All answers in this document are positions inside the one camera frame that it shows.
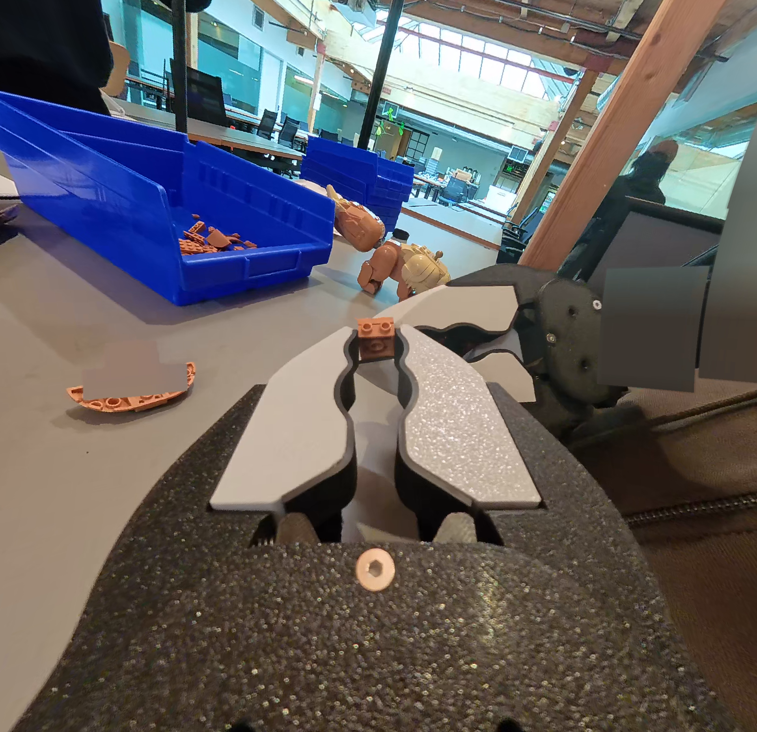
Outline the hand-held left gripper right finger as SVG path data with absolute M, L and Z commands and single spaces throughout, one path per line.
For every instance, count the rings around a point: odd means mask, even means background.
M 501 541 L 491 512 L 542 502 L 484 377 L 414 327 L 397 331 L 394 483 L 424 541 Z

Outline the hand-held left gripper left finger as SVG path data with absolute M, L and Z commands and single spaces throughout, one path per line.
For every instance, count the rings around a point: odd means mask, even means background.
M 223 512 L 280 522 L 305 515 L 322 541 L 340 541 L 356 490 L 357 332 L 342 327 L 283 365 L 267 383 L 211 496 Z

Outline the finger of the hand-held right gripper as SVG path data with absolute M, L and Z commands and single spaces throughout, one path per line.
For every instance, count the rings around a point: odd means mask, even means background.
M 533 377 L 513 352 L 494 350 L 468 363 L 487 383 L 502 387 L 517 402 L 536 402 Z
M 505 333 L 517 313 L 511 285 L 440 285 L 391 307 L 395 324 L 438 331 L 468 326 Z

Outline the small brown brick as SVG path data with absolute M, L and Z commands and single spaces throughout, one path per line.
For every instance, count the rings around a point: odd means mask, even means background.
M 361 318 L 356 320 L 356 329 L 361 363 L 393 359 L 395 326 L 392 317 Z

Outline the blue plastic bin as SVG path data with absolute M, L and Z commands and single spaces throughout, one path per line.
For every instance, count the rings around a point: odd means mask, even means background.
M 335 204 L 179 132 L 2 94 L 1 148 L 31 210 L 175 305 L 303 279 Z M 183 256 L 198 214 L 255 251 Z

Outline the tan brick animal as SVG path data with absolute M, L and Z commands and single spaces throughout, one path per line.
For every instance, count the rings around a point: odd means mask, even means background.
M 409 237 L 407 231 L 397 228 L 375 248 L 357 276 L 364 292 L 376 294 L 386 279 L 393 279 L 397 282 L 398 300 L 402 302 L 449 283 L 449 270 L 441 261 L 443 252 L 433 253 L 425 245 L 411 244 Z

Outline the black monitor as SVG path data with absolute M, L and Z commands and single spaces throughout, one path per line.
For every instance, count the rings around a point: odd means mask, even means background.
M 599 238 L 574 276 L 603 293 L 612 269 L 682 266 L 717 245 L 724 220 L 627 197 L 628 213 L 607 238 Z

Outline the brown toy figure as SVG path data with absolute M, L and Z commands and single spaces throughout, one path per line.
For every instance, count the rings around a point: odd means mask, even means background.
M 384 223 L 367 207 L 343 197 L 331 185 L 324 187 L 306 179 L 298 179 L 297 183 L 335 202 L 335 231 L 357 251 L 365 253 L 381 244 Z

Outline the brown curved brick piece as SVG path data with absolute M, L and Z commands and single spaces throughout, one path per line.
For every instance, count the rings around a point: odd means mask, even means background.
M 129 413 L 142 412 L 167 404 L 172 404 L 187 395 L 194 384 L 196 365 L 190 361 L 186 363 L 187 390 L 165 392 L 157 395 L 143 395 L 133 397 L 109 397 L 87 400 L 83 396 L 83 386 L 69 387 L 66 390 L 68 396 L 79 406 L 98 413 Z

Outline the stack of blue bins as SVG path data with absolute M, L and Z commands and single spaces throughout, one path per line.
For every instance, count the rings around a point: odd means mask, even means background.
M 311 137 L 300 178 L 332 186 L 341 196 L 368 207 L 392 233 L 412 191 L 414 169 L 376 153 Z

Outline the pile of brown bricks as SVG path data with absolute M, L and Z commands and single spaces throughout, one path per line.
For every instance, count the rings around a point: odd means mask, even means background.
M 194 224 L 179 237 L 179 252 L 183 256 L 217 254 L 233 251 L 255 251 L 256 243 L 241 237 L 239 233 L 224 233 L 209 226 L 198 214 L 192 214 Z

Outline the black pole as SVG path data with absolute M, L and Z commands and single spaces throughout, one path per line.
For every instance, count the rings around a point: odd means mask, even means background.
M 373 80 L 365 107 L 364 120 L 357 141 L 357 148 L 367 150 L 372 135 L 375 116 L 382 96 L 388 65 L 393 52 L 399 20 L 402 16 L 404 0 L 392 0 L 388 17 L 385 21 L 382 42 L 375 65 Z

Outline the wooden background table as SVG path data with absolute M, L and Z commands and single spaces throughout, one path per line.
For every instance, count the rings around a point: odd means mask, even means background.
M 165 130 L 175 130 L 175 116 L 166 111 L 147 108 L 139 104 L 116 100 L 103 94 L 111 116 L 121 117 Z M 203 121 L 188 119 L 188 138 L 204 141 L 249 160 L 260 167 L 276 171 L 298 171 L 304 154 L 292 148 L 264 139 L 250 132 L 232 130 Z

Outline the black office chair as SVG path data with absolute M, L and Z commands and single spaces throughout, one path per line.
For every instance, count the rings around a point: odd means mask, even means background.
M 188 117 L 228 128 L 230 121 L 226 115 L 221 78 L 193 67 L 187 67 L 186 72 Z

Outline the wooden post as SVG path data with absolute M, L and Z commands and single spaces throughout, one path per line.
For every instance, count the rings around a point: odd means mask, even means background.
M 662 0 L 520 265 L 563 263 L 727 2 Z

